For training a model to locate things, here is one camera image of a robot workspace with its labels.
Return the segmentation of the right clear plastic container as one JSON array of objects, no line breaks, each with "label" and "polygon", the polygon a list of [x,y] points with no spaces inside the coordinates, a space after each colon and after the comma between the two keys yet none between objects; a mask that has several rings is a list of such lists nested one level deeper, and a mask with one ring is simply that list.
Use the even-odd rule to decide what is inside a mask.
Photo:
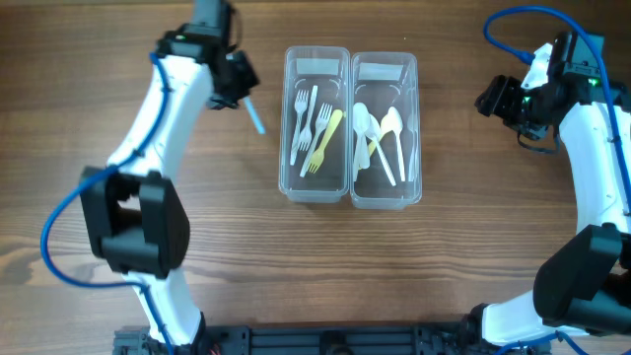
[{"label": "right clear plastic container", "polygon": [[[373,150],[372,140],[365,133],[367,142],[365,155],[368,163],[361,163],[357,180],[353,180],[351,197],[355,207],[360,209],[403,209],[418,202],[422,197],[421,173],[421,104],[416,57],[407,52],[357,52],[351,61],[351,99],[352,104],[363,103],[368,113],[377,121],[388,114],[390,107],[395,107],[403,122],[400,134],[406,181],[402,182],[397,159],[395,134],[387,133],[381,140],[381,146],[393,173],[396,186],[392,186],[384,171],[379,153]],[[416,180],[409,182],[408,161],[410,154],[410,131],[407,129],[408,116],[416,115],[418,128],[418,150],[416,158]]]}]

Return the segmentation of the cream white plastic fork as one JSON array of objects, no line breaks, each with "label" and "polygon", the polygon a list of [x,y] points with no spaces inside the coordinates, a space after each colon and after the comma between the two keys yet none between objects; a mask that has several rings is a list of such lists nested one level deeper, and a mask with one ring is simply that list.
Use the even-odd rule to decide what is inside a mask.
[{"label": "cream white plastic fork", "polygon": [[318,91],[318,86],[313,85],[310,101],[309,101],[309,106],[308,106],[307,120],[300,134],[300,145],[299,145],[300,151],[307,151],[309,149],[310,142],[312,139],[311,123],[312,123],[312,118],[313,118],[313,114],[314,114],[314,110],[316,106],[317,91]]}]

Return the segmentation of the yellow plastic spoon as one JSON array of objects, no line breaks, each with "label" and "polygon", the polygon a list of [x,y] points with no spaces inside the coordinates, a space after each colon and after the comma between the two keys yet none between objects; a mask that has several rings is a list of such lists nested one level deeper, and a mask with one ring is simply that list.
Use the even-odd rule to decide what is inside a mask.
[{"label": "yellow plastic spoon", "polygon": [[382,160],[385,159],[383,149],[381,147],[381,140],[384,136],[392,132],[395,128],[395,119],[391,114],[385,115],[381,121],[377,121],[374,116],[370,116],[369,130],[367,136],[372,140],[373,150],[369,151],[372,154],[375,150],[378,151]]}]

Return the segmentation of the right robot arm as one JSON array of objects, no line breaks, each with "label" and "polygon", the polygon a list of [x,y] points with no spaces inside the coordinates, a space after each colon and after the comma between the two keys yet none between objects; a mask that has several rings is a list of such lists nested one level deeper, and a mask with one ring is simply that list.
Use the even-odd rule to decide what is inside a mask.
[{"label": "right robot arm", "polygon": [[630,94],[613,82],[606,105],[596,61],[603,44],[601,35],[563,32],[535,52],[523,80],[498,75],[475,102],[519,136],[553,134],[568,153],[578,211],[576,236],[541,265],[530,291],[478,307],[480,339],[503,351],[560,332],[630,332],[629,176],[616,155],[630,161]]}]

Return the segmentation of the yellow plastic fork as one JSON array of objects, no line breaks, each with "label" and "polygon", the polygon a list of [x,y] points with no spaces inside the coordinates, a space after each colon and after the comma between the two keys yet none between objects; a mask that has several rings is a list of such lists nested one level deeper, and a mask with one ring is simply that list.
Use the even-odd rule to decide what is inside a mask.
[{"label": "yellow plastic fork", "polygon": [[344,117],[344,115],[345,113],[341,109],[336,109],[332,113],[329,123],[327,124],[326,129],[324,131],[323,138],[321,139],[319,146],[317,147],[317,149],[315,150],[315,152],[313,153],[310,159],[310,164],[308,167],[309,173],[312,173],[312,174],[316,173],[317,170],[322,165],[324,156],[325,156],[325,149],[329,143],[329,140],[334,134],[337,126],[339,125],[340,121]]}]

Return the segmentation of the clear plastic container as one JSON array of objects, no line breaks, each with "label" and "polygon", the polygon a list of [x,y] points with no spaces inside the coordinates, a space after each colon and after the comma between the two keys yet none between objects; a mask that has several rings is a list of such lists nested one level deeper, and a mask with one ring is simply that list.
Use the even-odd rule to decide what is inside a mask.
[{"label": "clear plastic container", "polygon": [[[285,55],[282,101],[279,189],[290,200],[306,203],[335,203],[349,190],[350,122],[349,111],[350,54],[335,46],[292,46]],[[323,104],[331,104],[332,112],[341,109],[345,115],[325,149],[322,165],[316,173],[300,177],[305,158],[310,150],[300,151],[294,166],[290,165],[290,151],[296,125],[295,99],[300,90],[318,86],[315,110],[311,123],[312,140],[316,133],[316,118]],[[307,110],[302,117],[305,126]]]},{"label": "clear plastic container", "polygon": [[[379,153],[373,150],[372,140],[365,133],[367,142],[365,155],[368,163],[361,163],[357,180],[353,180],[351,197],[355,207],[360,209],[403,209],[418,202],[422,197],[421,173],[421,104],[416,57],[407,52],[357,52],[351,61],[351,99],[352,104],[363,103],[368,113],[377,121],[388,114],[390,107],[395,107],[403,122],[400,134],[406,181],[402,182],[397,159],[395,134],[387,133],[381,140],[381,146],[393,173],[396,186],[392,186],[384,171]],[[418,128],[418,150],[416,158],[416,180],[409,182],[408,161],[410,154],[410,131],[407,129],[408,116],[416,115]]]}]

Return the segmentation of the white spoon top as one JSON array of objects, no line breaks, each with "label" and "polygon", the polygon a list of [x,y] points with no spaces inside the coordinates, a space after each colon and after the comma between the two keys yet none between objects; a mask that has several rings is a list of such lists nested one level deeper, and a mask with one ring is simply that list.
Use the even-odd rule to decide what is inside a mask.
[{"label": "white spoon top", "polygon": [[386,173],[389,183],[392,186],[396,186],[396,182],[395,182],[393,173],[391,171],[390,165],[387,161],[386,154],[381,146],[381,133],[382,132],[381,132],[380,124],[377,122],[377,119],[371,114],[369,114],[369,119],[370,119],[370,129],[367,131],[367,136],[372,140],[372,142],[376,146],[376,149],[379,153],[379,156],[382,161],[382,165],[383,165],[383,168],[384,168],[384,171]]}]

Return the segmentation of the left clear plastic container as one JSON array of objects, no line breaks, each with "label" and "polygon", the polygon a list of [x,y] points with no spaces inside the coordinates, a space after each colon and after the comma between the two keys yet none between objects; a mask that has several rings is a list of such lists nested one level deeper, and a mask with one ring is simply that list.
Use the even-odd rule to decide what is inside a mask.
[{"label": "left clear plastic container", "polygon": [[[306,203],[335,203],[349,190],[350,122],[349,111],[350,54],[335,46],[292,46],[285,55],[282,101],[279,189],[290,200]],[[331,104],[332,112],[341,109],[345,115],[325,149],[322,165],[316,173],[300,177],[305,158],[310,150],[300,151],[294,166],[290,165],[290,151],[296,125],[295,99],[300,90],[318,86],[315,110],[311,123],[312,140],[316,133],[316,118],[323,104]],[[302,117],[305,126],[307,110]]]}]

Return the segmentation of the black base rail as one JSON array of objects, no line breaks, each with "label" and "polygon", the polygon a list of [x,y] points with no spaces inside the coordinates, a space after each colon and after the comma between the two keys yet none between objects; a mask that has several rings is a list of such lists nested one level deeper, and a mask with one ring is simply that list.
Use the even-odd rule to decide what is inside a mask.
[{"label": "black base rail", "polygon": [[496,353],[500,347],[463,335],[456,322],[411,326],[250,328],[209,326],[175,354],[221,355],[447,355]]}]

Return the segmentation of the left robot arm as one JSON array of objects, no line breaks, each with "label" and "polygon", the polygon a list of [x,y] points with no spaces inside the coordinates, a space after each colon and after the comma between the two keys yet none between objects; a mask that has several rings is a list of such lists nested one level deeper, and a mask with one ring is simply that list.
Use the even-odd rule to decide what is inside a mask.
[{"label": "left robot arm", "polygon": [[197,1],[189,22],[165,32],[150,54],[151,83],[132,127],[104,168],[81,176],[93,255],[135,289],[150,320],[143,344],[153,354],[210,347],[181,267],[190,224],[175,179],[200,113],[238,108],[259,82],[231,39],[236,14],[228,1]]}]

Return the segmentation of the white spoon short thick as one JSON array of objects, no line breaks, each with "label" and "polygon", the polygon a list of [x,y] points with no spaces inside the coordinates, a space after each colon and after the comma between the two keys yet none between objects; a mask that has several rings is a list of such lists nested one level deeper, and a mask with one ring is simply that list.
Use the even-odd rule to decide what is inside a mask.
[{"label": "white spoon short thick", "polygon": [[368,109],[363,103],[356,103],[353,105],[353,129],[357,135],[353,167],[354,181],[357,180],[360,164],[363,160],[363,151],[367,147],[365,133],[370,125],[368,118]]}]

